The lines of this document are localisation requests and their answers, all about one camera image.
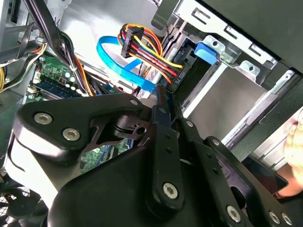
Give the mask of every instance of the blue tab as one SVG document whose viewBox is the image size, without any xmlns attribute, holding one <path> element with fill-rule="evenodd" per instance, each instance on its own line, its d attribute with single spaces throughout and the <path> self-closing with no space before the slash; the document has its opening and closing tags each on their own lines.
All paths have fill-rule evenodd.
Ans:
<svg viewBox="0 0 303 227">
<path fill-rule="evenodd" d="M 195 49 L 195 55 L 211 65 L 214 65 L 217 62 L 217 53 L 206 46 L 204 43 L 199 43 L 197 45 L 197 48 Z"/>
<path fill-rule="evenodd" d="M 123 79 L 134 83 L 141 87 L 145 91 L 152 92 L 152 90 L 156 87 L 155 84 L 151 83 L 150 81 L 139 77 L 138 75 L 124 69 L 119 64 L 117 64 L 106 51 L 103 49 L 102 44 L 115 44 L 119 45 L 117 37 L 113 36 L 103 36 L 99 39 L 97 44 L 97 52 L 101 60 L 115 73 L 121 76 Z"/>
</svg>

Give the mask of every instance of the blue plastic latch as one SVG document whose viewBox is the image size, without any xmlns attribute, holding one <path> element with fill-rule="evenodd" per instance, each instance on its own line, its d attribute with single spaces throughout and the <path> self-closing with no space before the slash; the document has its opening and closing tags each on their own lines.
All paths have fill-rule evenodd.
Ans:
<svg viewBox="0 0 303 227">
<path fill-rule="evenodd" d="M 207 63 L 213 65 L 216 63 L 216 52 L 206 46 L 204 43 L 199 43 L 195 49 L 195 55 L 203 59 Z"/>
</svg>

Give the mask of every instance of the cooling fan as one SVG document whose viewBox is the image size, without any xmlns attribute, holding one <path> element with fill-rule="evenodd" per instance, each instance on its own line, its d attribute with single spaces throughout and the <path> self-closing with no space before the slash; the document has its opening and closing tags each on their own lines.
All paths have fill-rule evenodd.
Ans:
<svg viewBox="0 0 303 227">
<path fill-rule="evenodd" d="M 48 209 L 41 197 L 31 190 L 25 190 L 8 176 L 0 186 L 0 209 L 7 208 L 0 216 L 1 227 L 45 227 Z"/>
</svg>

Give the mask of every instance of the motherboard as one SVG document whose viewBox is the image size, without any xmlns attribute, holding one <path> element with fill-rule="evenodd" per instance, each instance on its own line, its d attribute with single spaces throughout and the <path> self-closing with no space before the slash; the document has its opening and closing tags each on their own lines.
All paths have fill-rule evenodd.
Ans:
<svg viewBox="0 0 303 227">
<path fill-rule="evenodd" d="M 71 69 L 52 56 L 43 55 L 36 70 L 23 104 L 32 102 L 47 102 L 49 100 L 81 97 L 78 84 Z M 102 146 L 83 154 L 80 160 L 80 171 L 86 173 L 116 155 L 128 150 L 129 141 L 124 139 L 113 146 Z"/>
</svg>

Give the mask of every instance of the capacitor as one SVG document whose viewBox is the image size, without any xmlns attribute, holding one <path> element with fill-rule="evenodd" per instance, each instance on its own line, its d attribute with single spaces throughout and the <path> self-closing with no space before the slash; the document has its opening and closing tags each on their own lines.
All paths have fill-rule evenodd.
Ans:
<svg viewBox="0 0 303 227">
<path fill-rule="evenodd" d="M 82 95 L 83 94 L 83 92 L 78 88 L 78 89 L 76 89 L 76 92 L 78 93 L 78 94 L 80 94 L 80 95 Z"/>
<path fill-rule="evenodd" d="M 68 82 L 65 84 L 65 86 L 66 86 L 67 88 L 70 88 L 71 86 L 73 86 L 73 83 L 70 82 L 70 81 L 68 81 Z"/>
<path fill-rule="evenodd" d="M 71 74 L 70 74 L 69 72 L 66 72 L 66 73 L 64 74 L 64 76 L 65 76 L 66 78 L 69 78 L 69 77 L 71 77 Z"/>
<path fill-rule="evenodd" d="M 77 85 L 77 84 L 73 84 L 73 85 L 71 86 L 71 90 L 75 91 L 75 90 L 77 90 L 77 89 L 78 89 L 78 85 Z"/>
<path fill-rule="evenodd" d="M 70 77 L 70 81 L 75 82 L 76 81 L 75 77 Z"/>
</svg>

